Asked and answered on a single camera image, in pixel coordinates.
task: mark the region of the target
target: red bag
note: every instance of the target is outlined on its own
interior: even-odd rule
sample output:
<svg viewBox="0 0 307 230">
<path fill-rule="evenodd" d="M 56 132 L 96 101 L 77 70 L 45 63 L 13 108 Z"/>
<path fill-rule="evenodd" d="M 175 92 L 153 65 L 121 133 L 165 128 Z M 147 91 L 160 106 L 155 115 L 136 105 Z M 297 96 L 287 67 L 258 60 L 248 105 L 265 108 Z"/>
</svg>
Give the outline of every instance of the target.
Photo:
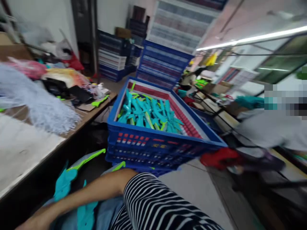
<svg viewBox="0 0 307 230">
<path fill-rule="evenodd" d="M 223 170 L 228 166 L 239 165 L 243 159 L 237 151 L 230 148 L 221 148 L 215 153 L 205 153 L 201 156 L 200 162 L 204 166 L 212 166 L 218 170 Z"/>
</svg>

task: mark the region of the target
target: window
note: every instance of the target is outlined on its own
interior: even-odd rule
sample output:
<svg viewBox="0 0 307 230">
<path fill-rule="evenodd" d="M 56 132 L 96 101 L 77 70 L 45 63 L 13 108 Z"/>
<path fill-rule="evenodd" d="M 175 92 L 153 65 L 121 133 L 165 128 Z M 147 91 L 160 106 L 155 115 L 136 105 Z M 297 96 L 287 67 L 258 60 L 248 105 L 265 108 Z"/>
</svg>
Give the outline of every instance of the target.
<svg viewBox="0 0 307 230">
<path fill-rule="evenodd" d="M 275 53 L 307 54 L 307 35 L 292 38 Z M 270 56 L 255 69 L 260 74 L 254 81 L 276 84 L 305 63 L 307 63 L 307 55 Z"/>
</svg>

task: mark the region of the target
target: plastic bag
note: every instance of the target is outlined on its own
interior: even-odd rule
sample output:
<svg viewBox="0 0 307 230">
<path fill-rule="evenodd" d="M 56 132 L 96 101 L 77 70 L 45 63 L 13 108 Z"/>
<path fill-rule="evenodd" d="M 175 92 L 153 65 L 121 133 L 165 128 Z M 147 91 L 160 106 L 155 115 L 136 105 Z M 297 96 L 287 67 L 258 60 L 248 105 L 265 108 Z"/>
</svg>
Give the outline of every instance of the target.
<svg viewBox="0 0 307 230">
<path fill-rule="evenodd" d="M 38 80 L 46 73 L 46 66 L 36 61 L 17 60 L 13 57 L 8 57 L 8 59 L 10 62 L 4 62 L 5 65 L 15 68 L 32 80 Z"/>
</svg>

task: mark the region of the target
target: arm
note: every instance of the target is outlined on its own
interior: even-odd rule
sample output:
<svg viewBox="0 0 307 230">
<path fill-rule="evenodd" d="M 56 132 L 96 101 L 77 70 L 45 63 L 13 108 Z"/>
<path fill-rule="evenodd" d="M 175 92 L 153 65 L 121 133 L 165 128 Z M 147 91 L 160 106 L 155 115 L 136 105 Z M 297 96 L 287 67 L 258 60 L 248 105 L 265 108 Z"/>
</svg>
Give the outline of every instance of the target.
<svg viewBox="0 0 307 230">
<path fill-rule="evenodd" d="M 57 203 L 43 207 L 16 230 L 46 230 L 58 216 L 79 206 L 123 195 L 127 183 L 136 174 L 132 169 L 122 169 L 103 175 Z"/>
</svg>

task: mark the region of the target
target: metal pipe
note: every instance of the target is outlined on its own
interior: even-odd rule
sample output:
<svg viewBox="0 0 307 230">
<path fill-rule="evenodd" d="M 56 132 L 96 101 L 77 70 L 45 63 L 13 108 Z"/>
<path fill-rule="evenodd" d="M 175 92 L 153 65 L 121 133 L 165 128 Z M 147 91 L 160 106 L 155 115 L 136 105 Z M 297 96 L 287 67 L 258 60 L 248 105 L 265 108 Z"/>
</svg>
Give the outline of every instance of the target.
<svg viewBox="0 0 307 230">
<path fill-rule="evenodd" d="M 97 83 L 100 83 L 99 74 L 99 46 L 98 46 L 98 36 L 97 36 L 97 0 L 90 0 L 90 12 L 91 12 L 91 32 L 92 32 L 92 54 L 94 61 L 94 71 L 97 76 Z"/>
<path fill-rule="evenodd" d="M 224 31 L 224 29 L 228 26 L 228 24 L 230 23 L 230 21 L 232 20 L 232 18 L 234 17 L 234 15 L 237 13 L 237 11 L 239 10 L 239 8 L 242 6 L 244 0 L 241 0 L 241 2 L 237 5 L 237 7 L 234 9 L 233 13 L 231 14 L 231 16 L 229 17 L 229 19 L 226 21 L 225 25 L 223 26 L 223 28 L 221 29 L 220 33 L 222 33 Z"/>
</svg>

